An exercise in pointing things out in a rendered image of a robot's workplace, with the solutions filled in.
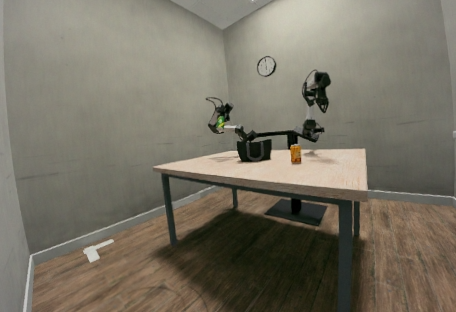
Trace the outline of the black fabric bag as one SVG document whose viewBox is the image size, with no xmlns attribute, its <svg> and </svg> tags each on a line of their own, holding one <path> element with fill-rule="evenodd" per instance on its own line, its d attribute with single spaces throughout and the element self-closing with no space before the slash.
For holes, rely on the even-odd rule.
<svg viewBox="0 0 456 312">
<path fill-rule="evenodd" d="M 237 151 L 241 162 L 270 160 L 272 151 L 272 139 L 267 139 L 259 142 L 237 141 Z"/>
</svg>

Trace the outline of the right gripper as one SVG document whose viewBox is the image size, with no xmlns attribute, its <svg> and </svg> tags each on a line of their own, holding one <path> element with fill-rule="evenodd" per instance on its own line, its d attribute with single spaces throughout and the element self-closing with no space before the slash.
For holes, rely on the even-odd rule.
<svg viewBox="0 0 456 312">
<path fill-rule="evenodd" d="M 227 111 L 222 111 L 222 113 L 217 116 L 217 120 L 220 116 L 224 117 L 224 122 L 230 121 L 229 113 L 227 113 Z"/>
</svg>

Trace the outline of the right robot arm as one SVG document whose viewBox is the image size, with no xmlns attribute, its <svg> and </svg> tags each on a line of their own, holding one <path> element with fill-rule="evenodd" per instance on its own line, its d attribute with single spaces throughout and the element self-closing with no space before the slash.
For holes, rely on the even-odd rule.
<svg viewBox="0 0 456 312">
<path fill-rule="evenodd" d="M 216 110 L 215 110 L 215 113 L 211 119 L 211 121 L 208 123 L 208 126 L 210 127 L 210 129 L 212 130 L 212 132 L 214 133 L 219 133 L 219 132 L 234 132 L 236 134 L 238 134 L 238 136 L 240 136 L 241 138 L 243 138 L 240 142 L 244 142 L 247 138 L 249 138 L 254 131 L 252 131 L 251 133 L 249 134 L 246 134 L 243 129 L 244 127 L 242 125 L 237 125 L 237 126 L 224 126 L 224 130 L 223 131 L 218 131 L 216 129 L 217 127 L 217 116 L 222 113 L 222 111 L 227 111 L 229 114 L 230 114 L 230 111 L 233 109 L 234 105 L 232 103 L 229 103 L 227 102 L 226 105 L 224 106 L 224 108 L 222 107 L 221 109 L 221 105 L 220 104 Z M 212 126 L 213 125 L 213 126 Z"/>
</svg>

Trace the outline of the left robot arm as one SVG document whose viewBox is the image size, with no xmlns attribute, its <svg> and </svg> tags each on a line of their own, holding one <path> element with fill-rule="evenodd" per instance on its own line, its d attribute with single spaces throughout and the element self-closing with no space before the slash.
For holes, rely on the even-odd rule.
<svg viewBox="0 0 456 312">
<path fill-rule="evenodd" d="M 310 100 L 312 98 L 316 98 L 317 90 L 323 91 L 323 89 L 326 89 L 326 87 L 331 84 L 331 80 L 329 77 L 330 76 L 327 72 L 316 72 L 315 76 L 314 76 L 314 80 L 312 78 L 312 80 L 309 81 L 308 83 L 305 82 L 305 87 L 304 87 L 304 91 L 303 91 L 305 98 L 307 99 L 308 96 L 312 96 L 312 97 L 308 97 Z M 307 90 L 307 89 L 311 89 L 311 90 Z M 304 98 L 304 100 L 305 100 L 305 98 Z M 314 104 L 315 103 L 313 100 L 312 101 L 310 101 L 310 100 L 308 100 L 308 103 L 305 100 L 306 101 L 306 119 L 305 119 L 306 121 L 303 124 L 304 129 L 295 127 L 293 132 L 298 133 L 300 135 L 303 135 L 305 137 L 308 137 L 308 138 L 316 141 L 318 139 L 319 135 L 311 132 L 311 130 L 315 129 L 317 126 L 317 124 L 315 123 L 315 117 L 314 117 Z M 302 132 L 302 130 L 303 130 L 303 132 Z"/>
</svg>

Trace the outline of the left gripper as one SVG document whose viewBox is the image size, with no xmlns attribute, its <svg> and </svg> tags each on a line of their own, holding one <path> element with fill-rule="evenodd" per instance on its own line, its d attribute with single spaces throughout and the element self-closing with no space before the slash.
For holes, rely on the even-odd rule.
<svg viewBox="0 0 456 312">
<path fill-rule="evenodd" d="M 326 97 L 327 97 L 327 96 L 326 96 L 326 91 L 325 91 L 325 89 L 323 89 L 323 91 L 322 91 L 322 90 L 320 90 L 320 91 L 318 90 L 318 91 L 317 91 L 317 98 L 313 98 L 313 99 L 311 99 L 311 100 L 310 100 L 309 98 L 307 98 L 306 101 L 307 101 L 307 102 L 308 102 L 308 100 L 310 100 L 310 101 L 312 101 L 312 100 L 313 100 L 313 101 L 316 101 L 316 104 L 318 105 L 318 107 L 319 107 L 319 109 L 321 110 L 321 112 L 326 113 L 327 108 L 328 108 L 328 105 L 329 105 L 329 102 L 327 102 L 327 101 L 328 101 L 328 98 L 326 98 Z M 324 98 L 325 98 L 325 99 L 324 99 Z M 319 103 L 321 103 L 321 104 L 319 105 Z M 327 104 L 326 104 L 326 103 L 327 103 Z M 320 106 L 322 106 L 322 105 L 324 105 L 323 108 L 320 107 Z M 325 108 L 325 106 L 326 106 L 326 108 Z M 322 108 L 323 110 L 322 110 L 321 108 Z M 324 110 L 325 110 L 325 111 L 324 111 Z"/>
</svg>

